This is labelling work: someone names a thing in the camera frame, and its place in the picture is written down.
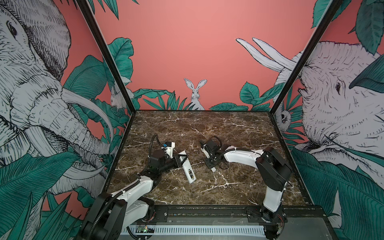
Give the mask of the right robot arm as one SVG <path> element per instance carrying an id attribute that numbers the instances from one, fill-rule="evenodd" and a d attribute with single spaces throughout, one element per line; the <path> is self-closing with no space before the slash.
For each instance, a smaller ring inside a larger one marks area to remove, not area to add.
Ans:
<path id="1" fill-rule="evenodd" d="M 212 172 L 221 163 L 243 164 L 258 170 L 267 186 L 259 215 L 268 223 L 285 222 L 282 199 L 286 186 L 290 183 L 292 167 L 276 149 L 267 147 L 264 150 L 248 150 L 224 145 L 222 142 L 216 143 L 211 139 L 199 143 L 206 156 L 205 164 Z"/>

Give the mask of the white remote control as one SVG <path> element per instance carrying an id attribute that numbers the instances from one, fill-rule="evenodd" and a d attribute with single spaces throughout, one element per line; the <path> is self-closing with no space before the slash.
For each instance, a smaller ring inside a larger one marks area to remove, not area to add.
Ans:
<path id="1" fill-rule="evenodd" d="M 179 154 L 187 154 L 187 153 L 186 153 L 186 151 L 184 150 L 184 151 L 180 152 Z M 188 179 L 188 182 L 189 182 L 190 184 L 192 184 L 193 182 L 195 182 L 195 181 L 197 180 L 196 175 L 195 175 L 195 173 L 194 173 L 194 171 L 193 171 L 192 165 L 191 165 L 191 163 L 190 163 L 190 161 L 189 161 L 189 158 L 182 164 L 182 167 L 181 167 L 181 168 L 184 169 L 184 172 L 185 172 L 186 177 L 187 177 L 187 179 Z M 189 174 L 189 169 L 192 169 L 192 171 L 193 171 L 193 173 L 194 173 L 194 178 L 193 178 L 193 179 L 191 178 L 191 176 L 190 176 L 190 174 Z"/>

